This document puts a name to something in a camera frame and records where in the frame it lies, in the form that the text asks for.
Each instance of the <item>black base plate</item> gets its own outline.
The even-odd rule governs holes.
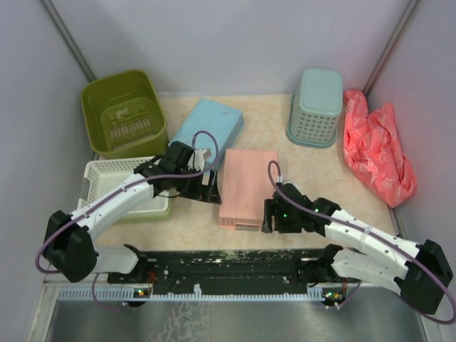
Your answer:
[[[154,294],[202,293],[305,294],[307,284],[298,277],[299,265],[315,260],[322,249],[226,250],[143,252],[147,269],[155,276]],[[147,283],[150,273],[140,283]],[[109,274],[110,284],[131,284],[127,274]]]

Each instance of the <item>blue box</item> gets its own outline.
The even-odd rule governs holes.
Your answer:
[[[193,135],[198,130],[206,130],[213,134],[219,144],[221,156],[219,162],[214,166],[214,168],[218,168],[227,148],[232,147],[243,127],[242,111],[203,98],[193,108],[179,131],[171,139],[170,144],[177,140],[191,146]],[[204,134],[198,135],[195,147],[210,148],[212,156],[206,160],[206,166],[214,161],[215,147],[211,138]]]

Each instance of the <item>white basket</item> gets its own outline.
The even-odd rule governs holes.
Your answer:
[[[142,162],[152,157],[95,160],[86,165],[84,172],[83,189],[78,201],[78,209],[86,206],[105,195],[122,183],[133,170]],[[147,203],[137,206],[128,212],[118,222],[135,222],[138,220],[166,219],[170,216],[170,200],[166,197],[156,197]]]

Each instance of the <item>red plastic bag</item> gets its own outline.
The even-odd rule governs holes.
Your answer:
[[[345,164],[390,207],[398,206],[413,195],[417,181],[400,147],[393,105],[386,103],[369,115],[360,90],[347,90],[343,100]]]

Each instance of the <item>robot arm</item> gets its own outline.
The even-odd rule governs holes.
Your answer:
[[[423,270],[374,236],[383,238],[420,261],[448,287],[453,273],[440,245],[430,240],[417,244],[389,235],[360,221],[327,199],[318,198],[312,202],[291,183],[277,183],[276,186],[288,199],[307,211],[296,208],[275,192],[273,199],[264,203],[263,232],[297,233],[304,229],[354,248],[350,250],[329,244],[318,260],[300,269],[308,283],[322,279],[333,281],[338,277],[360,279],[397,293],[421,312],[434,314],[437,311],[444,296],[442,289]],[[314,212],[330,219],[317,216]]]
[[[176,189],[181,197],[220,204],[214,170],[210,171],[207,185],[203,184],[203,175],[147,181],[155,175],[190,175],[201,171],[207,152],[174,142],[164,156],[139,165],[122,184],[97,201],[70,214],[54,213],[48,222],[45,241],[63,225],[72,220],[76,222],[59,234],[42,255],[71,282],[80,281],[90,273],[129,274],[140,260],[141,253],[137,249],[131,246],[95,248],[93,242],[131,209],[163,191]]]

